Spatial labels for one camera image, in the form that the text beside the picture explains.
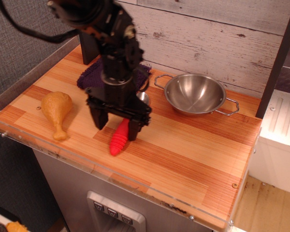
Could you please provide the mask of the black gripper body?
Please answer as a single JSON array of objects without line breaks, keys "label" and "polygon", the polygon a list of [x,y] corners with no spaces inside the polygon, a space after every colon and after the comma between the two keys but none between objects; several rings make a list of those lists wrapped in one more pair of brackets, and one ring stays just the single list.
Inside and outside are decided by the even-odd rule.
[{"label": "black gripper body", "polygon": [[[130,68],[124,62],[124,58],[101,56],[103,71],[101,79],[104,87],[88,87],[85,89],[88,95],[87,104],[90,109],[106,108],[108,114],[114,114],[129,120],[139,120],[147,126],[150,121],[151,108],[136,96],[135,83],[132,80],[132,72],[140,63]],[[148,88],[148,78],[139,92]]]}]

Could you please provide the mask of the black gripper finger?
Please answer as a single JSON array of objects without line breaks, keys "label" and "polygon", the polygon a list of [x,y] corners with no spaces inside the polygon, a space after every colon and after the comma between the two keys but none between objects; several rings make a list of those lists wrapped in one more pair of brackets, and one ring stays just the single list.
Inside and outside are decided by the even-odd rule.
[{"label": "black gripper finger", "polygon": [[143,126],[144,123],[142,121],[131,119],[128,124],[128,140],[135,141],[137,134],[141,131]]},{"label": "black gripper finger", "polygon": [[106,123],[108,122],[108,111],[106,108],[96,108],[90,109],[91,116],[93,118],[95,126],[102,130]]}]

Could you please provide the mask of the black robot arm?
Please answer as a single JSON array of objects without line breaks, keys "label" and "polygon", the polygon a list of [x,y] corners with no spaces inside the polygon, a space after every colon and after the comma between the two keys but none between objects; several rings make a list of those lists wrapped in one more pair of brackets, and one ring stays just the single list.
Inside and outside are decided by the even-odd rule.
[{"label": "black robot arm", "polygon": [[103,70],[103,87],[87,87],[87,103],[98,129],[114,114],[129,120],[128,138],[134,141],[150,121],[151,108],[136,95],[143,50],[136,39],[133,19],[113,0],[50,0],[47,5],[70,27],[95,38]]}]

